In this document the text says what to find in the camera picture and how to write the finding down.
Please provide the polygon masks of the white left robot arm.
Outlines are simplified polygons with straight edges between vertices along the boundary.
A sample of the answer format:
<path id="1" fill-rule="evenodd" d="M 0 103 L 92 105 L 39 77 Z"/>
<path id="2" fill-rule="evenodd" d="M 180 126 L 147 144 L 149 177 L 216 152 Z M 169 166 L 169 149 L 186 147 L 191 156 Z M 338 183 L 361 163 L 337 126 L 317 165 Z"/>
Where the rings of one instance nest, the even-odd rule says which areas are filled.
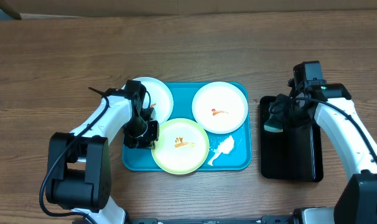
<path id="1" fill-rule="evenodd" d="M 49 141 L 47 173 L 39 205 L 50 217 L 81 216 L 88 223 L 129 223 L 111 198 L 109 145 L 119 131 L 130 149 L 154 149 L 159 137 L 156 112 L 143 102 L 146 87 L 128 80 L 124 88 L 100 91 L 101 103 L 79 127 L 56 132 Z"/>

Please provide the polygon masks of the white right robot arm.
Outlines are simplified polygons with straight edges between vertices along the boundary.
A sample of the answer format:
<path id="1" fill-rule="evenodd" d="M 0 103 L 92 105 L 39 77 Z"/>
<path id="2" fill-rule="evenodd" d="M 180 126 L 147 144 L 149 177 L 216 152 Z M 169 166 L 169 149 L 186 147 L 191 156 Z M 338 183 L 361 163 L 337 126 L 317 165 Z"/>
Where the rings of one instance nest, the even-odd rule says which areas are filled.
<path id="1" fill-rule="evenodd" d="M 347 173 L 348 183 L 334 207 L 297 208 L 290 223 L 377 223 L 377 143 L 358 116 L 348 90 L 329 84 L 318 61 L 293 68 L 288 95 L 269 104 L 263 130 L 287 139 L 289 149 L 314 141 L 313 125 L 324 130 Z"/>

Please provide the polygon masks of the green yellow sponge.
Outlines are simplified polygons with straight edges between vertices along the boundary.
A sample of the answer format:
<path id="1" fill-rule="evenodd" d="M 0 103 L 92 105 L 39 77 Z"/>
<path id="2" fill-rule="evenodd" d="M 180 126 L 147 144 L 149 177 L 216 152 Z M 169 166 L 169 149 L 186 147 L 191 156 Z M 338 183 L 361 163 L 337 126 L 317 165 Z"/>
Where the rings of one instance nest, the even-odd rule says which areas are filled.
<path id="1" fill-rule="evenodd" d="M 281 133 L 284 129 L 284 115 L 282 113 L 271 113 L 264 124 L 264 130 L 270 133 Z"/>

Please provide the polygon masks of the light green plate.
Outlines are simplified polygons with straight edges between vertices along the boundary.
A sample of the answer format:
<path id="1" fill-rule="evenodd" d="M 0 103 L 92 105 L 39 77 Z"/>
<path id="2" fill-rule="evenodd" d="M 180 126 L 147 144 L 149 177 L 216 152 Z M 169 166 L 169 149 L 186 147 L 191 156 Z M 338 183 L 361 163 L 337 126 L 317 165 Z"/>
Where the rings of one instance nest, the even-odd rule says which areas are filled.
<path id="1" fill-rule="evenodd" d="M 151 153 L 162 170 L 174 175 L 185 175 L 201 167 L 209 151 L 208 134 L 198 123 L 186 118 L 175 118 L 160 126 L 159 138 Z"/>

